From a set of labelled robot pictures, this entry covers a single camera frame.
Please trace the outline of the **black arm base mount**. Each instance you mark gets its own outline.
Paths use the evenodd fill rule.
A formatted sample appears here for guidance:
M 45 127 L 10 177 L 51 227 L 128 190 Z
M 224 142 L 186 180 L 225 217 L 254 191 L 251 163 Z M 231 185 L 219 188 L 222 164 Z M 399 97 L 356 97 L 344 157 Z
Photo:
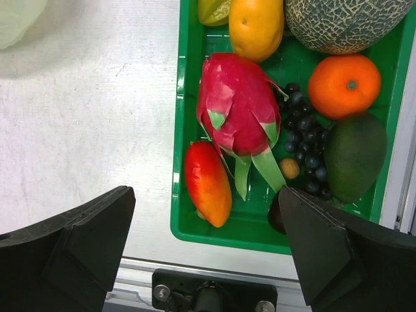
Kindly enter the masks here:
M 275 311 L 275 286 L 157 269 L 152 275 L 152 306 L 161 311 Z

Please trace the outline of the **red orange mango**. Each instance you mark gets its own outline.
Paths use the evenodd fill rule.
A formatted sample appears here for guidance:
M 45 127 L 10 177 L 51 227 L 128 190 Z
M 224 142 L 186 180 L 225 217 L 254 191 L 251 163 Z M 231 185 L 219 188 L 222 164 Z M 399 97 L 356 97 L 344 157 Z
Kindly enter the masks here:
M 188 147 L 185 183 L 198 212 L 212 226 L 221 228 L 231 213 L 231 187 L 223 162 L 209 142 L 196 141 Z

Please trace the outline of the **netted green cantaloupe melon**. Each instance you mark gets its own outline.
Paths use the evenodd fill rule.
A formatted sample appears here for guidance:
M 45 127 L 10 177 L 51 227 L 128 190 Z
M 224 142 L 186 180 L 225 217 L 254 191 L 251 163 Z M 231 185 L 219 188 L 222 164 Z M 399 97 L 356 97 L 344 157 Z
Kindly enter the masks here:
M 290 32 L 308 49 L 357 53 L 390 33 L 415 1 L 285 1 Z

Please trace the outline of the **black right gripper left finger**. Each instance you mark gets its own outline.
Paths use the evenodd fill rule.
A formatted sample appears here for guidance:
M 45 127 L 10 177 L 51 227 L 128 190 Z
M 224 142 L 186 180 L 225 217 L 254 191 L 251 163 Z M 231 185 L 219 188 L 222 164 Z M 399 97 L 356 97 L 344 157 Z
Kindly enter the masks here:
M 132 187 L 1 234 L 2 311 L 101 311 L 135 210 Z

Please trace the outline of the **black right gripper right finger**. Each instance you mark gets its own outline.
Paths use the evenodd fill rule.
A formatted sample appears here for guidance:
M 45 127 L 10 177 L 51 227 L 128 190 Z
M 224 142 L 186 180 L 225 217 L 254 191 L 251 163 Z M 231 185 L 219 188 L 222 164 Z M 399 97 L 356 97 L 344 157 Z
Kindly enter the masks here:
M 414 311 L 415 237 L 292 187 L 278 195 L 305 303 L 313 311 Z

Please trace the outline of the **pale green plastic bag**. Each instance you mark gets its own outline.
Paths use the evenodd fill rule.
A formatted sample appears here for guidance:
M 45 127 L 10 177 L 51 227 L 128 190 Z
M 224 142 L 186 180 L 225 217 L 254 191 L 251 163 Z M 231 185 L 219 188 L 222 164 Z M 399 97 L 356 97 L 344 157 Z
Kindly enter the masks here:
M 1 50 L 20 41 L 48 0 L 1 0 Z

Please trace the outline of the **pink dragon fruit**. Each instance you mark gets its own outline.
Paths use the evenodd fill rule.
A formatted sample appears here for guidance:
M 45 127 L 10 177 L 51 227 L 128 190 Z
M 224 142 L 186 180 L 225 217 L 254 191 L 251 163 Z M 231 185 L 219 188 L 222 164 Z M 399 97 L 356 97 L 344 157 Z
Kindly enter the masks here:
M 217 152 L 235 159 L 235 188 L 242 199 L 251 166 L 274 192 L 286 184 L 272 153 L 281 124 L 276 93 L 289 100 L 258 64 L 236 53 L 213 53 L 203 62 L 196 117 Z

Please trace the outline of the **yellow green starfruit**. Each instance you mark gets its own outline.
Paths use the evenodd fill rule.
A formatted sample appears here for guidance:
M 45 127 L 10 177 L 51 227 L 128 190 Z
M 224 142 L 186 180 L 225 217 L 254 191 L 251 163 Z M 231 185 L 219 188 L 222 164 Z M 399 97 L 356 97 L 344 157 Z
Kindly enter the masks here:
M 205 26 L 228 23 L 231 0 L 198 0 L 198 19 Z

